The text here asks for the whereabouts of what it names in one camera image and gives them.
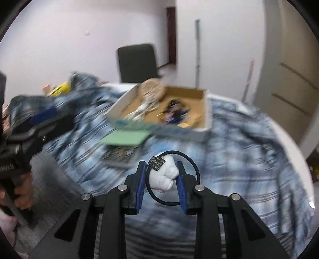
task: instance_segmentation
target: open box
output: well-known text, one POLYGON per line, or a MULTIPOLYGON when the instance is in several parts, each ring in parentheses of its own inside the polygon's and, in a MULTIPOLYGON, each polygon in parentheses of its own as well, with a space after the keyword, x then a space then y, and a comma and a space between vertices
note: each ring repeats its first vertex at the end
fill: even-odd
POLYGON ((141 105, 138 87, 139 85, 136 85, 126 92, 105 113, 113 127, 127 130, 149 130, 154 135, 178 137, 197 142, 203 142, 206 139, 211 126, 210 108, 207 100, 209 91, 167 86, 166 94, 160 101, 159 107, 155 111, 147 113, 142 122, 126 120, 124 117, 141 105), (181 128, 174 124, 161 123, 157 115, 165 110, 172 99, 182 101, 189 106, 191 111, 201 115, 199 122, 194 128, 181 128))

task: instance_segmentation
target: green notebook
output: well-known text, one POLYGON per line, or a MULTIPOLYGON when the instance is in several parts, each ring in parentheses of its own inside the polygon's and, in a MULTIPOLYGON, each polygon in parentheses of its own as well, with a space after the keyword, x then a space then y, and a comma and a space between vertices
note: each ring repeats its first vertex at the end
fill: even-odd
POLYGON ((100 143, 112 146, 139 146, 150 134, 148 130, 117 129, 103 138, 100 143))

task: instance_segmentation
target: yellow package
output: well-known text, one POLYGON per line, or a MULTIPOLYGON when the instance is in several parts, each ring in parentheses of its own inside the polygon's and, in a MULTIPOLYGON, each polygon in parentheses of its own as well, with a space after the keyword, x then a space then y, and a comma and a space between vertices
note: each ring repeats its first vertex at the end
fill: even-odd
POLYGON ((60 94, 69 93, 70 91, 71 91, 71 85, 69 82, 66 82, 54 88, 51 92, 47 94, 47 96, 58 96, 60 94))

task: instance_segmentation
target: white cable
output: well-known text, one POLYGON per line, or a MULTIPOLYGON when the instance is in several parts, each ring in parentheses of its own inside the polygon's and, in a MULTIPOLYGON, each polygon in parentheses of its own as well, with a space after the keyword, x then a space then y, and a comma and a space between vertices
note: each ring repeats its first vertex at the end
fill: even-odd
POLYGON ((144 102, 132 113, 126 115, 124 119, 132 121, 142 121, 145 118, 147 112, 156 110, 159 107, 160 103, 155 98, 154 94, 148 94, 145 96, 144 102))

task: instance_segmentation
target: blue gripper pad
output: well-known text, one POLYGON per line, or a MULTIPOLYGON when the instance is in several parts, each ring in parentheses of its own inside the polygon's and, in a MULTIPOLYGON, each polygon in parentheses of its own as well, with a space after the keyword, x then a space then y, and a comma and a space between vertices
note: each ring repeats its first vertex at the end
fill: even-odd
POLYGON ((185 184, 183 181, 183 175, 181 174, 181 170, 179 169, 179 165, 177 165, 178 170, 180 171, 180 174, 176 178, 176 186, 177 186, 177 192, 178 192, 178 197, 180 200, 181 208, 186 214, 188 210, 187 202, 186 202, 186 189, 185 189, 185 184))
POLYGON ((143 168, 141 169, 142 172, 141 172, 141 176, 140 176, 139 183, 137 186, 137 191, 136 191, 135 209, 137 213, 139 213, 139 210, 142 208, 144 189, 145 189, 146 167, 147 167, 146 163, 144 162, 143 168))
POLYGON ((50 118, 57 116, 57 114, 58 114, 58 112, 57 112, 57 109, 55 107, 46 109, 44 111, 41 111, 41 112, 33 115, 29 120, 29 124, 31 126, 38 125, 38 124, 40 124, 40 123, 42 123, 50 118))

